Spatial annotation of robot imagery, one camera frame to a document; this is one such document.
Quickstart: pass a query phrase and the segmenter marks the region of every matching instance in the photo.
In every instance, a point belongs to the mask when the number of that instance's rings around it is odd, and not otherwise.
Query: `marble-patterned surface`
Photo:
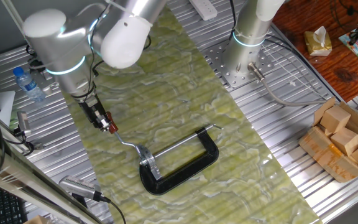
[[[219,148],[213,165],[154,196],[140,181],[135,149],[95,129],[65,96],[103,193],[127,222],[321,223],[169,9],[150,35],[137,65],[121,71],[102,65],[95,81],[121,137],[155,154],[206,124],[224,129],[208,131]],[[202,152],[195,139],[156,162],[166,175]]]

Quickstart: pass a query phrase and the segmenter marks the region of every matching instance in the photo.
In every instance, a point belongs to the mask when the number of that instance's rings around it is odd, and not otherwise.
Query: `water bottle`
[[[27,96],[35,101],[41,102],[45,98],[45,94],[38,87],[37,83],[32,79],[31,75],[23,71],[23,68],[17,67],[13,70],[13,74],[16,76],[16,83],[22,88]]]

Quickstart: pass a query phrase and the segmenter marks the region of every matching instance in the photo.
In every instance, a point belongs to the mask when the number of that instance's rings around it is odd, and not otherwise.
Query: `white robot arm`
[[[23,23],[27,40],[60,88],[82,107],[95,128],[107,131],[111,120],[94,89],[85,55],[99,54],[113,68],[127,68],[142,54],[152,24],[166,0],[106,0],[68,19],[45,9]]]

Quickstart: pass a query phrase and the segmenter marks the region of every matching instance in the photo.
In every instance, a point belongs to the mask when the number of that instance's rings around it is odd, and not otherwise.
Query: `bottle cap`
[[[13,74],[17,77],[22,76],[24,74],[23,68],[21,68],[21,67],[14,68]]]

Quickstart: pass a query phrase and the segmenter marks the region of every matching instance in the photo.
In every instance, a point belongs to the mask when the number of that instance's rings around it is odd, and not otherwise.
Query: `blue led ring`
[[[243,45],[243,46],[245,46],[245,47],[256,47],[256,46],[261,45],[261,44],[265,41],[265,39],[264,39],[264,40],[261,41],[261,43],[259,43],[259,44],[254,44],[254,45],[252,45],[252,44],[245,44],[245,43],[241,42],[239,39],[237,39],[236,34],[234,33],[234,31],[233,31],[233,37],[234,37],[234,40],[237,41],[237,43],[239,43],[239,44],[241,44],[241,45]]]

